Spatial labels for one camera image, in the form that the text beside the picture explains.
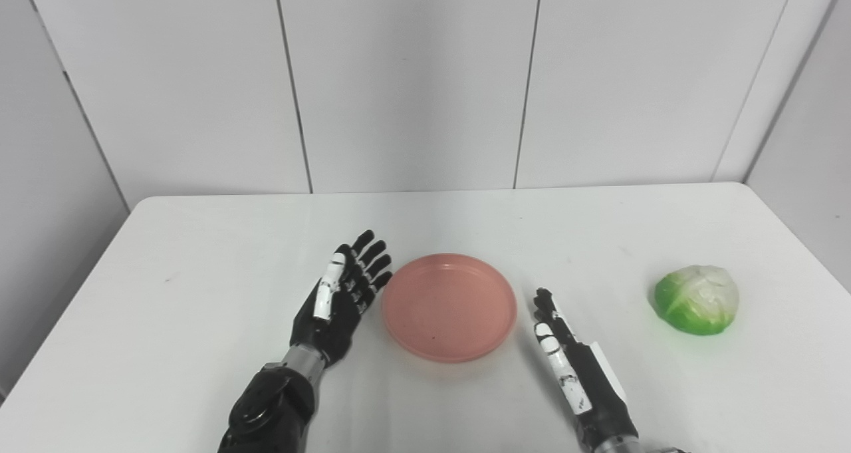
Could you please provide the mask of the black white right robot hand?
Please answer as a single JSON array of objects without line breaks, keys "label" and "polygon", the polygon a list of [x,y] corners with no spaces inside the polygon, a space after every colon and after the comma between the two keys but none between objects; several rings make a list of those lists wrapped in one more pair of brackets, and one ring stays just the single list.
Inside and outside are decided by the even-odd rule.
[{"label": "black white right robot hand", "polygon": [[574,417],[586,452],[642,452],[638,430],[601,348],[578,340],[550,290],[534,298],[534,334]]}]

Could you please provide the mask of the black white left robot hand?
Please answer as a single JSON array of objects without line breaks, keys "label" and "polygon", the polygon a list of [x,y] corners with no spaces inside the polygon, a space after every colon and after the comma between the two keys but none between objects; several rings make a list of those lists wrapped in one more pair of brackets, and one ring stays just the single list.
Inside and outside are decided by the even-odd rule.
[{"label": "black white left robot hand", "polygon": [[341,244],[295,316],[290,346],[308,346],[328,367],[344,358],[365,312],[392,278],[386,242],[370,229]]}]

